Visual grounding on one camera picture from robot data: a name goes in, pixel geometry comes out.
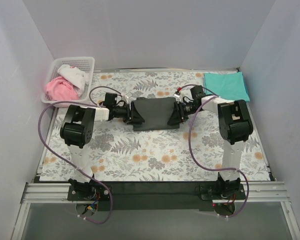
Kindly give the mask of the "dark grey t-shirt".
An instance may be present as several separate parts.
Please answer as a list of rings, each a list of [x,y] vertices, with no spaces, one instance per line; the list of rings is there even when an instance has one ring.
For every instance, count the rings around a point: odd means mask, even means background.
[[[175,130],[180,128],[180,124],[169,125],[175,105],[174,97],[164,98],[138,98],[133,103],[137,113],[144,119],[140,125],[133,125],[135,132],[154,131],[154,130]]]

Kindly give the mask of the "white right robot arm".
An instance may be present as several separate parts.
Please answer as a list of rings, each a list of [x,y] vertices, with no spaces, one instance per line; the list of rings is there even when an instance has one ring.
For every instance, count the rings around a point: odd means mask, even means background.
[[[215,169],[216,181],[200,188],[200,193],[212,198],[232,200],[243,191],[241,179],[244,173],[240,162],[245,142],[254,127],[245,100],[226,100],[201,85],[191,85],[190,102],[177,101],[168,120],[168,125],[176,125],[188,120],[189,115],[197,116],[201,111],[209,111],[218,116],[218,129],[223,139],[222,167]]]

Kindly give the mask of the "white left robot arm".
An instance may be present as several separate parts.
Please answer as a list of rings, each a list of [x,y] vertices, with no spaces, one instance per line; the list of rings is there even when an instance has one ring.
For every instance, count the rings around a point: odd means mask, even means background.
[[[81,107],[69,105],[60,128],[60,137],[67,145],[71,163],[75,165],[74,176],[69,179],[73,191],[84,200],[95,200],[102,188],[92,180],[94,173],[88,158],[88,145],[93,136],[94,122],[119,118],[124,123],[140,126],[145,122],[133,103],[127,100],[117,101],[118,94],[105,94],[102,107]]]

